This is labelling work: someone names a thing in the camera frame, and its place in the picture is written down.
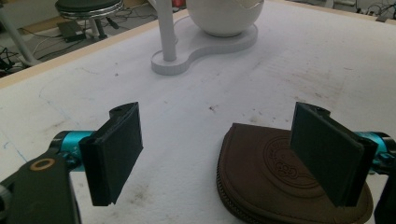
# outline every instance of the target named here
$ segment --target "lamp base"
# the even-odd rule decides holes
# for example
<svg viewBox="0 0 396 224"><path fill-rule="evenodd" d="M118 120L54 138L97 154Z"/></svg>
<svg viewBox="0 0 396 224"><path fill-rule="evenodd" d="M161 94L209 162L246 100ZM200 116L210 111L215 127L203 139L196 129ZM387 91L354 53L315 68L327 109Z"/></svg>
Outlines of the lamp base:
<svg viewBox="0 0 396 224"><path fill-rule="evenodd" d="M190 17L175 22L177 37L177 58L172 62L163 59L159 50L151 57L151 69L160 75L178 75L187 71L190 65L200 57L209 54L223 54L248 49L257 41L258 29L250 26L240 35L217 37L209 35L193 23Z"/></svg>

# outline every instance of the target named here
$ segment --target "stool leg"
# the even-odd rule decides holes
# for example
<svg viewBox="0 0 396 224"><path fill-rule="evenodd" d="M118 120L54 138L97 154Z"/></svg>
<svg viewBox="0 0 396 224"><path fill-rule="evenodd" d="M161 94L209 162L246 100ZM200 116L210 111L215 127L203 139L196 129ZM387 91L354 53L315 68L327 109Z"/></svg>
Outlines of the stool leg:
<svg viewBox="0 0 396 224"><path fill-rule="evenodd" d="M96 28L95 19L89 18L88 21L90 22L92 36L99 36L98 28Z"/></svg>
<svg viewBox="0 0 396 224"><path fill-rule="evenodd" d="M100 22L100 20L95 19L95 23L96 23L96 28L98 29L99 32L99 39L107 38L107 35L105 35L105 32L103 31L102 23Z"/></svg>

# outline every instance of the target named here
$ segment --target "embossed logo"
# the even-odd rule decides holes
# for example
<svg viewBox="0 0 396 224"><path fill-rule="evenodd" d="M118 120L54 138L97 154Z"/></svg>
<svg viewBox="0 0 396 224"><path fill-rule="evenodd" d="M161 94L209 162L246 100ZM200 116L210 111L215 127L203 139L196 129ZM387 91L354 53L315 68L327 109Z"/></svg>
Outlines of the embossed logo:
<svg viewBox="0 0 396 224"><path fill-rule="evenodd" d="M264 147L264 161L268 170L284 184L295 188L313 188L315 178L289 147L289 138L272 138Z"/></svg>

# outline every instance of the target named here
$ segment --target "stool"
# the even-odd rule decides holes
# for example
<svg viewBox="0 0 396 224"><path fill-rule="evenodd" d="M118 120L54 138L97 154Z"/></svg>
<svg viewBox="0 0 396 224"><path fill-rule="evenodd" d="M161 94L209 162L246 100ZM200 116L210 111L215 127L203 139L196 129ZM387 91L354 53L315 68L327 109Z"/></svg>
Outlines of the stool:
<svg viewBox="0 0 396 224"><path fill-rule="evenodd" d="M123 9L122 0L58 0L56 9L62 17L71 20L89 20L93 33L106 38L100 19Z"/></svg>

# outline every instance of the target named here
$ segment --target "table surface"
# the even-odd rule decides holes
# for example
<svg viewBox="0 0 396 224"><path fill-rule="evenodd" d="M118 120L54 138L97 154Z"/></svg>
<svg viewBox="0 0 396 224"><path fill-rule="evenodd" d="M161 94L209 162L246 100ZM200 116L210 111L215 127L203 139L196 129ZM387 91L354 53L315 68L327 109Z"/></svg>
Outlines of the table surface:
<svg viewBox="0 0 396 224"><path fill-rule="evenodd" d="M0 178L56 133L97 130L109 109L139 102L144 149L118 203L93 207L85 175L71 174L83 223L241 223L215 183L233 122L290 129L299 101L350 130L396 136L396 26L273 1L256 25L252 48L178 76L150 69L161 47L153 22L0 79ZM367 181L377 200L386 177Z"/></svg>

